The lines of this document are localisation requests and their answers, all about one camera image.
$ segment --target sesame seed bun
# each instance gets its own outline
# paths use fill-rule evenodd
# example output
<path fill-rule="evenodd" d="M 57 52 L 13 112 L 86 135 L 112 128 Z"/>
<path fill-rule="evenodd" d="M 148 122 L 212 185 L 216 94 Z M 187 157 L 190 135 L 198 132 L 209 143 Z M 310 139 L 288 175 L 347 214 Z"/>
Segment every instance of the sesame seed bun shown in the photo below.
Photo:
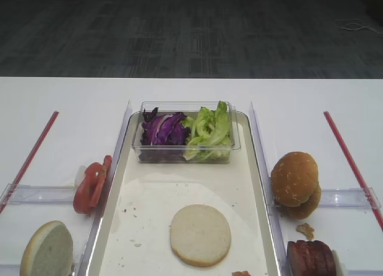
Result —
<path fill-rule="evenodd" d="M 297 207 L 306 202 L 318 186 L 317 163 L 308 153 L 287 153 L 271 172 L 271 186 L 277 202 Z"/>
<path fill-rule="evenodd" d="M 321 187 L 317 186 L 309 200 L 302 203 L 297 207 L 286 207 L 284 206 L 284 212 L 292 219 L 305 219 L 318 208 L 318 204 L 321 200 L 322 190 Z"/>

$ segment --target bottom bun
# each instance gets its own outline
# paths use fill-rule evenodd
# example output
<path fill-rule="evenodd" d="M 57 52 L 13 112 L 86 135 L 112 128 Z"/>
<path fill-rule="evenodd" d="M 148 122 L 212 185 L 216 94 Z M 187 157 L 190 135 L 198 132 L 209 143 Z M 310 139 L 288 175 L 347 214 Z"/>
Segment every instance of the bottom bun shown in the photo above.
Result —
<path fill-rule="evenodd" d="M 321 200 L 322 190 L 321 187 L 317 186 L 313 194 L 310 196 L 309 200 L 302 203 L 297 207 L 286 207 L 283 206 L 283 212 L 286 213 L 292 219 L 305 219 L 318 208 L 319 202 Z"/>
<path fill-rule="evenodd" d="M 73 240 L 60 221 L 42 225 L 25 248 L 20 276 L 68 276 L 72 272 Z"/>

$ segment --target white tray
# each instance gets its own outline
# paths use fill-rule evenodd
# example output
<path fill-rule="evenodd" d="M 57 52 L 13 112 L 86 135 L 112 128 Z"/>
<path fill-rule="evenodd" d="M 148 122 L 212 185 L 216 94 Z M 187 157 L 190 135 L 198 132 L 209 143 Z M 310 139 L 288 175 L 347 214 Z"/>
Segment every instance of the white tray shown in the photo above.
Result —
<path fill-rule="evenodd" d="M 237 113 L 242 148 L 228 164 L 138 163 L 131 149 L 137 119 L 130 119 L 89 275 L 277 275 L 246 115 Z M 187 265 L 171 251 L 169 225 L 188 204 L 212 205 L 229 221 L 232 246 L 213 267 Z"/>

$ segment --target top bun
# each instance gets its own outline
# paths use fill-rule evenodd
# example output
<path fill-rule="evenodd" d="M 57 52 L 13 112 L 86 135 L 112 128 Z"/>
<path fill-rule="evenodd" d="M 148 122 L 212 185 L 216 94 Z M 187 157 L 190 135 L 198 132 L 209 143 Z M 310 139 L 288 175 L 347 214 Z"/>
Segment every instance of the top bun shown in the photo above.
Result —
<path fill-rule="evenodd" d="M 271 172 L 271 186 L 275 200 L 280 204 L 299 206 L 318 186 L 318 165 L 308 153 L 287 153 Z"/>

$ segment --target green lettuce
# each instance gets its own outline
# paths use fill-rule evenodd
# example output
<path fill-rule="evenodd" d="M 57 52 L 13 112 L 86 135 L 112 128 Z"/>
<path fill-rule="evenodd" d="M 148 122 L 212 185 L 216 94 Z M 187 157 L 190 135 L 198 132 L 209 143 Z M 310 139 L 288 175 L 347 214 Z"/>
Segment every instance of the green lettuce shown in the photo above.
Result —
<path fill-rule="evenodd" d="M 183 120 L 183 125 L 191 127 L 191 134 L 187 139 L 187 146 L 231 146 L 230 120 L 227 116 L 227 105 L 220 101 L 217 109 L 209 110 L 202 107 L 198 112 L 195 122 Z M 197 148 L 187 149 L 183 154 L 185 160 L 196 159 L 204 161 L 207 159 L 222 160 L 230 156 L 230 150 L 204 150 Z"/>

